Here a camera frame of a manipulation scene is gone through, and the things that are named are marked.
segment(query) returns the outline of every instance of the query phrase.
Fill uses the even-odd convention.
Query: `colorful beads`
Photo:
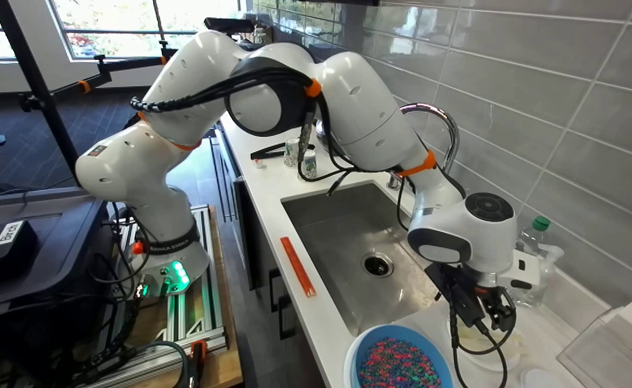
[[[413,342],[379,338],[363,358],[363,388],[440,388],[440,375],[430,358]]]

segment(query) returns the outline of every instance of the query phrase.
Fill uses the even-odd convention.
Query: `orange handle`
[[[296,255],[296,251],[291,245],[291,239],[281,237],[281,245],[286,248],[286,253],[287,253],[287,257],[291,261],[291,267],[296,271],[296,278],[297,278],[302,291],[306,293],[306,298],[314,298],[315,295],[314,283],[312,283],[306,270],[302,267],[302,263],[300,263],[300,258],[297,258],[297,255]]]

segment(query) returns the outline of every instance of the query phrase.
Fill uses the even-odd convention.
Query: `blue bowl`
[[[361,338],[355,342],[357,350],[351,350],[351,360],[350,360],[350,386],[351,388],[361,388],[359,381],[359,372],[365,367],[365,354],[368,350],[372,350],[378,341],[383,338],[398,338],[398,341],[406,341],[413,342],[414,347],[418,347],[418,351],[423,351],[428,356],[428,360],[431,362],[434,372],[440,378],[440,388],[451,388],[451,374],[447,368],[447,362],[442,358],[442,354],[439,351],[436,345],[431,345],[426,336],[422,336],[418,333],[403,327],[403,325],[378,325],[368,331],[365,335],[361,335]]]

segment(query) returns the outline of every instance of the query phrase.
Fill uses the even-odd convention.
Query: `floor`
[[[59,102],[60,117],[82,154],[96,141],[118,131],[135,110],[132,96],[143,91],[104,91],[96,98]],[[74,186],[56,142],[42,112],[22,112],[15,98],[0,98],[0,189]],[[169,186],[181,187],[193,205],[221,208],[210,147],[197,150],[169,175]],[[261,308],[266,291],[248,291],[238,245],[226,223],[218,221],[231,307],[241,350],[241,367],[248,388],[319,388],[324,386],[305,335],[279,341],[277,316]]]

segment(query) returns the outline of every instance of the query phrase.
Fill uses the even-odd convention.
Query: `bowl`
[[[373,347],[379,347],[379,341],[385,341],[388,347],[387,356],[391,351],[391,347],[399,347],[399,350],[409,350],[409,351],[418,351],[418,356],[423,354],[431,368],[434,375],[440,379],[439,388],[451,388],[451,374],[448,367],[442,358],[442,354],[439,351],[439,347],[426,338],[423,335],[418,335],[413,327],[406,325],[376,325],[369,327],[368,333],[363,333],[350,347],[347,358],[345,358],[345,386],[347,388],[363,388],[359,374],[365,368],[365,360],[369,356],[369,351],[373,351]]]

